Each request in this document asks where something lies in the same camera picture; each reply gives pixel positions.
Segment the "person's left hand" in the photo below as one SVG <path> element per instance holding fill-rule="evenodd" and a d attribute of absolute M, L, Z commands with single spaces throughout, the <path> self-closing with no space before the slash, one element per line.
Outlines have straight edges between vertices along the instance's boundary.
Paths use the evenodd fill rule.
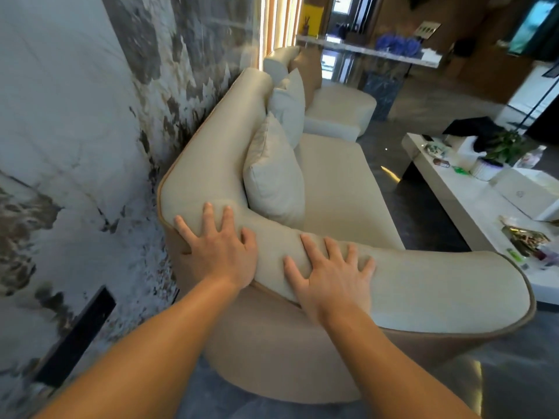
<path fill-rule="evenodd" d="M 236 291 L 247 287 L 254 279 L 258 261 L 256 234 L 243 227 L 235 239 L 222 242 L 217 229 L 213 205 L 205 203 L 202 210 L 202 228 L 198 236 L 196 255 L 191 255 L 194 276 L 199 279 L 225 280 Z"/>

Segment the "person's left forearm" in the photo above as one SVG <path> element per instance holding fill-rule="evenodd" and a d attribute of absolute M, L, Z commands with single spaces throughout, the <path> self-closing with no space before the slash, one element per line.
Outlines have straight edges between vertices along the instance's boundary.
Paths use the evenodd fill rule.
<path fill-rule="evenodd" d="M 119 341 L 32 419 L 172 418 L 220 316 L 252 280 L 204 278 Z"/>

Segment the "cream curved sofa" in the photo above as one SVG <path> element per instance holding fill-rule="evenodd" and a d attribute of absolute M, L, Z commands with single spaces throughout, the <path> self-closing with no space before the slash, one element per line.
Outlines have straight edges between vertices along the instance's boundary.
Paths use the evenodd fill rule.
<path fill-rule="evenodd" d="M 486 341 L 507 335 L 535 315 L 525 274 L 505 256 L 477 251 L 405 250 L 359 144 L 304 133 L 294 152 L 305 184 L 302 229 L 251 210 L 243 182 L 249 144 L 267 116 L 271 77 L 245 69 L 199 127 L 162 179 L 157 192 L 160 223 L 179 296 L 196 284 L 188 246 L 174 229 L 176 215 L 201 230 L 210 202 L 220 225 L 232 207 L 238 228 L 256 234 L 255 279 L 224 313 L 204 357 L 227 382 L 285 402 L 352 402 L 360 393 L 326 332 L 297 304 L 284 278 L 289 255 L 304 276 L 311 265 L 300 234 L 325 253 L 324 237 L 344 255 L 354 243 L 360 267 L 376 262 L 371 284 L 374 322 L 419 365 L 431 368 Z"/>

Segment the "white low coffee table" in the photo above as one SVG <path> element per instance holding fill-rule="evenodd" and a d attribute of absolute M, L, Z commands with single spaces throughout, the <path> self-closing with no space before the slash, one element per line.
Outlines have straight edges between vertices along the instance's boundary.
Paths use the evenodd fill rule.
<path fill-rule="evenodd" d="M 542 232 L 548 238 L 559 236 L 559 229 L 531 220 L 488 182 L 456 172 L 454 167 L 468 171 L 476 160 L 474 155 L 461 155 L 448 148 L 445 160 L 450 166 L 445 168 L 434 164 L 425 150 L 426 145 L 427 141 L 420 134 L 407 133 L 402 139 L 402 147 L 469 248 L 494 251 L 513 260 L 526 274 L 537 302 L 559 308 L 559 267 L 543 269 L 536 260 L 522 256 L 503 231 L 501 220 Z"/>

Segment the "small cream cushion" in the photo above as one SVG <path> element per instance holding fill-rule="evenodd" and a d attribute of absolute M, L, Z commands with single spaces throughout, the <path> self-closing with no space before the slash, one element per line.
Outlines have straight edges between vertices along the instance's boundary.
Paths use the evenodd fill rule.
<path fill-rule="evenodd" d="M 293 69 L 272 91 L 268 111 L 283 127 L 288 142 L 296 148 L 304 133 L 305 90 L 299 70 Z"/>

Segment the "shiny snack packet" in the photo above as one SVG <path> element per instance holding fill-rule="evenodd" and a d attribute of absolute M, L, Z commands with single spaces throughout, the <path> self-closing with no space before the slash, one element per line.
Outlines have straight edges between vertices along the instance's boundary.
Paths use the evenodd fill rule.
<path fill-rule="evenodd" d="M 515 218 L 499 216 L 499 221 L 503 225 L 501 231 L 520 254 L 538 260 L 546 257 L 541 251 L 541 247 L 550 243 L 551 240 L 544 233 L 519 226 Z"/>

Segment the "tan back cushion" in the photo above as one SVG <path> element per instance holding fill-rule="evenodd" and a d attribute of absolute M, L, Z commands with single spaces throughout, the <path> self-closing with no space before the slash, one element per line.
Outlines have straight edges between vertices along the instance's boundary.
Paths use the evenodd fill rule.
<path fill-rule="evenodd" d="M 322 51 L 318 46 L 302 47 L 299 54 L 290 60 L 288 70 L 297 69 L 301 75 L 305 94 L 305 110 L 311 106 L 315 92 L 322 86 Z"/>

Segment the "green potted plant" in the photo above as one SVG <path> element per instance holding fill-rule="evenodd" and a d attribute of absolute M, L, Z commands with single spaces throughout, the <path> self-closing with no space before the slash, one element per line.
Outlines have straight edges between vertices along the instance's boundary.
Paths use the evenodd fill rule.
<path fill-rule="evenodd" d="M 528 137 L 518 131 L 502 130 L 486 145 L 486 154 L 478 157 L 469 174 L 482 182 L 495 178 L 506 166 L 512 166 L 528 151 Z"/>

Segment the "clear plastic bottle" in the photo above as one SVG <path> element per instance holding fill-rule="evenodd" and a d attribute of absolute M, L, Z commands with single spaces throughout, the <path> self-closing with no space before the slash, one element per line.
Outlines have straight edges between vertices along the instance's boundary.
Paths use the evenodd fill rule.
<path fill-rule="evenodd" d="M 539 161 L 541 161 L 544 151 L 546 150 L 547 146 L 539 145 L 539 147 L 528 151 L 522 157 L 514 163 L 514 168 L 525 168 L 525 169 L 533 169 Z"/>

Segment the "white marble counter table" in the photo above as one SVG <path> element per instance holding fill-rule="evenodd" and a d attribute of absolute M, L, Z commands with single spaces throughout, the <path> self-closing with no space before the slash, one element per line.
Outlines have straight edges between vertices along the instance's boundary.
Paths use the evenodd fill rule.
<path fill-rule="evenodd" d="M 388 119 L 413 66 L 437 69 L 443 59 L 441 54 L 430 48 L 421 47 L 416 56 L 409 57 L 330 36 L 298 34 L 296 42 L 323 50 L 321 61 L 326 84 L 343 84 L 373 96 L 377 106 L 372 119 L 376 121 Z"/>

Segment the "blue flower bunch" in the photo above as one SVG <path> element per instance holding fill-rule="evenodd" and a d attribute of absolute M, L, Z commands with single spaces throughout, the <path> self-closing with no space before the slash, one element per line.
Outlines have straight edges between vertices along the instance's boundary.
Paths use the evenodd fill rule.
<path fill-rule="evenodd" d="M 397 56 L 417 57 L 421 53 L 422 43 L 415 36 L 406 37 L 388 32 L 376 39 L 374 49 Z"/>

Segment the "small sign stand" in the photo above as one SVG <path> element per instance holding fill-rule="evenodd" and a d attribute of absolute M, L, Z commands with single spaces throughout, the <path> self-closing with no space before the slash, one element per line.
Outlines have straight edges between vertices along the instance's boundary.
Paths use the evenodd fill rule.
<path fill-rule="evenodd" d="M 421 41 L 426 41 L 439 29 L 441 23 L 423 21 L 414 31 L 413 36 Z"/>

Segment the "black tripod stand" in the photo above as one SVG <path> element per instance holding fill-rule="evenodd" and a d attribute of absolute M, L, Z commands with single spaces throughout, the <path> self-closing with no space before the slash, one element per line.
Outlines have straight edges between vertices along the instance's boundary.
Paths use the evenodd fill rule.
<path fill-rule="evenodd" d="M 514 124 L 516 129 L 529 128 L 558 95 L 559 61 L 535 61 L 531 72 L 507 103 L 509 107 L 524 115 L 519 123 Z"/>

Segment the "lit vertical wall slats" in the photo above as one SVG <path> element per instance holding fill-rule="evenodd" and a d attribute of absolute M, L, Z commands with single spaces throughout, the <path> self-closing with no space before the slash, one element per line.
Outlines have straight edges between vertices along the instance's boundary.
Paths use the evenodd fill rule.
<path fill-rule="evenodd" d="M 261 0 L 258 68 L 277 48 L 293 46 L 304 0 Z"/>

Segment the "teal wall picture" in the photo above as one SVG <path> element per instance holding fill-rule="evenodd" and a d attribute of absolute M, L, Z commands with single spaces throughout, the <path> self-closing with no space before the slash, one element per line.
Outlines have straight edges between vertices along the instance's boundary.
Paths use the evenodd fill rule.
<path fill-rule="evenodd" d="M 507 43 L 508 54 L 514 56 L 559 60 L 559 0 L 533 0 Z"/>

